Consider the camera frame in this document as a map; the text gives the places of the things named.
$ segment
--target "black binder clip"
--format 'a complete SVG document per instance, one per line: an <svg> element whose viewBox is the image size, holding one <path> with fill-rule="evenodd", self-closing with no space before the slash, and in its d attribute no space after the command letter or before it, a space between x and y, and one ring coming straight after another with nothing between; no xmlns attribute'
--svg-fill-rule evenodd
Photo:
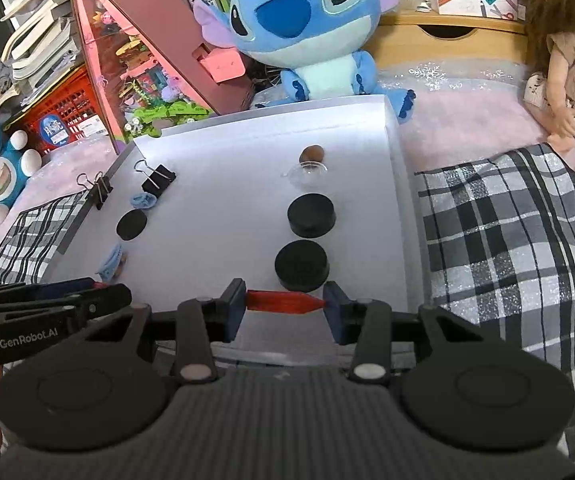
<svg viewBox="0 0 575 480"><path fill-rule="evenodd" d="M103 174L103 171L99 171L99 173L94 176L94 182L90 182L86 173L80 173L76 177L76 183L90 192L88 196L99 210L108 199L108 195L112 192L112 189L114 189L110 184L109 178Z"/></svg>
<svg viewBox="0 0 575 480"><path fill-rule="evenodd" d="M145 166L146 169L150 170L152 173L148 175L145 169L140 170L138 168L139 164ZM143 173L147 177L146 181L141 185L143 191L151 193L157 198L159 198L168 186L170 186L170 184L176 179L176 173L168 170L164 165L159 164L156 169L150 168L144 158L135 162L134 171Z"/></svg>

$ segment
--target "display case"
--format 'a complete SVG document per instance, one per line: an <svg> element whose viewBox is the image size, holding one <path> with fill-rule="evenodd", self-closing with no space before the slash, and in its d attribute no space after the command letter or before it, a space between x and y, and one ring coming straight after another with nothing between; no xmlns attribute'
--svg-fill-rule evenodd
<svg viewBox="0 0 575 480"><path fill-rule="evenodd" d="M183 0L72 0L72 9L117 151L134 136L250 104L250 78L216 82L208 71L216 49Z"/></svg>

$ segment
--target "black and white plaid cloth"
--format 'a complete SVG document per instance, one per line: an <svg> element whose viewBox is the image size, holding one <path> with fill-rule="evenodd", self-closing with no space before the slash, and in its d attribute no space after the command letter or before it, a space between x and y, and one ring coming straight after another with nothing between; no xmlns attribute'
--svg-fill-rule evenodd
<svg viewBox="0 0 575 480"><path fill-rule="evenodd" d="M0 285L38 283L87 191L20 213L0 245Z"/></svg>
<svg viewBox="0 0 575 480"><path fill-rule="evenodd" d="M540 144L417 178L435 302L575 388L575 173ZM575 461L575 413L559 448Z"/></svg>

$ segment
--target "white tray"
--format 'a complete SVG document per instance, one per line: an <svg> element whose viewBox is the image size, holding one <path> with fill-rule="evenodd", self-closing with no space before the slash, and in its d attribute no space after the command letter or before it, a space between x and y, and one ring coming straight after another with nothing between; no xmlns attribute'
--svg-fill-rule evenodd
<svg viewBox="0 0 575 480"><path fill-rule="evenodd" d="M133 166L145 157L177 179L147 212L143 233L124 242L120 281L136 301L171 310L189 298L219 296L233 278L248 289L282 290L274 259L298 239L287 210L303 191L281 175L310 144L325 148L322 192L337 212L335 227L316 240L328 254L329 280L351 298L415 310L427 299L425 242L394 114L381 96L253 110L136 139L112 176L114 191L74 227L48 280L94 276L119 241L116 224L131 209L130 197L141 191L145 176ZM321 311L248 312L236 341L222 346L233 359L281 364L334 362L340 353Z"/></svg>

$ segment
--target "small clear dish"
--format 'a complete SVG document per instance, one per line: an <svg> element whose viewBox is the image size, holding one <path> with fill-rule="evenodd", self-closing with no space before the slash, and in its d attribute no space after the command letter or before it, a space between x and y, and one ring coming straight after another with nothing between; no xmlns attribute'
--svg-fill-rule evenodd
<svg viewBox="0 0 575 480"><path fill-rule="evenodd" d="M327 174L328 169L322 162L305 160L281 176L286 177L290 184L298 189L313 190L323 186Z"/></svg>

